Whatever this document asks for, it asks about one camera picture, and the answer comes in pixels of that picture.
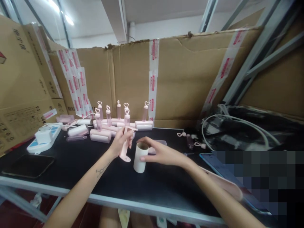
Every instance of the ceiling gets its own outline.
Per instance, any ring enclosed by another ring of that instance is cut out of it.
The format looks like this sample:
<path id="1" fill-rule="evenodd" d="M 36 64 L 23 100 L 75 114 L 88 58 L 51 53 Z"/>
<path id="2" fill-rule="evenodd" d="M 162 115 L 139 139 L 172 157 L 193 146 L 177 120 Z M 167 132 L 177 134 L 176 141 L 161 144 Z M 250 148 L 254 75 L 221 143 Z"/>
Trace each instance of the ceiling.
<path id="1" fill-rule="evenodd" d="M 208 0 L 124 0 L 127 21 L 146 23 L 203 15 Z M 216 12 L 233 12 L 240 0 L 219 0 Z"/>
<path id="2" fill-rule="evenodd" d="M 15 1 L 24 24 L 36 22 L 36 18 L 24 1 Z M 65 37 L 60 14 L 50 6 L 48 0 L 29 0 L 45 27 L 55 40 Z M 61 0 L 65 14 L 74 25 L 67 24 L 70 36 L 79 38 L 113 33 L 113 29 L 101 0 Z"/>
<path id="3" fill-rule="evenodd" d="M 60 14 L 49 3 L 57 0 L 29 0 L 45 27 L 55 40 L 64 39 Z M 247 6 L 263 0 L 250 0 Z M 16 0 L 24 24 L 36 18 L 23 0 Z M 67 24 L 70 36 L 80 38 L 113 33 L 101 0 L 60 0 L 65 14 L 74 25 Z M 180 17 L 203 15 L 208 0 L 124 0 L 127 21 L 145 23 Z M 216 12 L 233 12 L 240 0 L 219 0 Z"/>

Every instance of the black smartphone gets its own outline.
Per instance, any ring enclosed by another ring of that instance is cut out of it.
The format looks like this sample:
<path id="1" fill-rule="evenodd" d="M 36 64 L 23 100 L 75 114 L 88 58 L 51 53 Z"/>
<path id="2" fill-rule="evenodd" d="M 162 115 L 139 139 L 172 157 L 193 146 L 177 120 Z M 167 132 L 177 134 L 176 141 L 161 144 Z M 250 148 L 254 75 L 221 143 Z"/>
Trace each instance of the black smartphone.
<path id="1" fill-rule="evenodd" d="M 55 158 L 50 156 L 25 154 L 2 170 L 2 173 L 11 176 L 37 178 L 53 164 L 54 160 Z"/>

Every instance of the white power strip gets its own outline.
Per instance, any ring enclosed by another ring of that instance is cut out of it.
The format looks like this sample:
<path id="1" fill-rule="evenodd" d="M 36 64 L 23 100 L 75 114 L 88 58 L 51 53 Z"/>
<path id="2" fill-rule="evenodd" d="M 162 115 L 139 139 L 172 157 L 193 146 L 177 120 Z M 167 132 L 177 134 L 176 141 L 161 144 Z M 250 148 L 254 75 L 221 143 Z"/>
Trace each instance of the white power strip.
<path id="1" fill-rule="evenodd" d="M 43 151 L 46 151 L 48 149 L 50 149 L 57 136 L 59 135 L 59 132 L 61 131 L 61 126 L 59 125 L 63 125 L 63 123 L 56 123 L 56 124 L 49 124 L 48 127 L 50 127 L 51 129 L 51 133 L 52 133 L 52 141 L 51 142 L 47 142 L 47 143 L 42 143 L 42 144 L 38 144 L 37 139 L 35 138 L 34 141 L 27 147 L 27 151 L 30 154 L 40 154 Z"/>

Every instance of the phone charger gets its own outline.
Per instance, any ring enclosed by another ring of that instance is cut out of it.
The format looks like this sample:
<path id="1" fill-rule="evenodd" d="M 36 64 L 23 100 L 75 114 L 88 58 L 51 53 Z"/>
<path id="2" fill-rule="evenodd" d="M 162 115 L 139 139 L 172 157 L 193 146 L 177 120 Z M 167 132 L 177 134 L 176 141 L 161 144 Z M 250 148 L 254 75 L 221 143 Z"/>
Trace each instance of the phone charger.
<path id="1" fill-rule="evenodd" d="M 38 144 L 50 143 L 53 139 L 51 130 L 37 131 L 35 137 Z"/>

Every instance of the table edge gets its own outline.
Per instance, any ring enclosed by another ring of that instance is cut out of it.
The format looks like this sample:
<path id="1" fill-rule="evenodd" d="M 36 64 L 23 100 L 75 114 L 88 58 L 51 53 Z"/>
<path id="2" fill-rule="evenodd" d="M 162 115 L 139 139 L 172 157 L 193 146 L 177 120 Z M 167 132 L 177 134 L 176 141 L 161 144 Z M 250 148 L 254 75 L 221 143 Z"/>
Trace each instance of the table edge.
<path id="1" fill-rule="evenodd" d="M 54 187 L 51 185 L 44 185 L 34 183 L 25 180 L 19 180 L 9 177 L 0 176 L 0 185 L 9 187 L 21 188 L 33 192 L 45 193 L 49 195 L 55 195 L 64 197 L 70 190 L 60 187 Z M 205 214 L 199 214 L 195 212 L 183 211 L 179 209 L 173 209 L 163 206 L 156 206 L 152 204 L 139 203 L 135 201 L 118 199 L 108 196 L 102 196 L 97 194 L 90 194 L 88 198 L 89 203 L 94 203 L 103 206 L 110 206 L 115 208 L 121 208 L 130 210 L 137 213 L 148 214 L 152 216 L 166 217 L 173 220 L 188 222 L 198 225 L 223 225 L 225 222 L 220 217 L 209 216 Z"/>

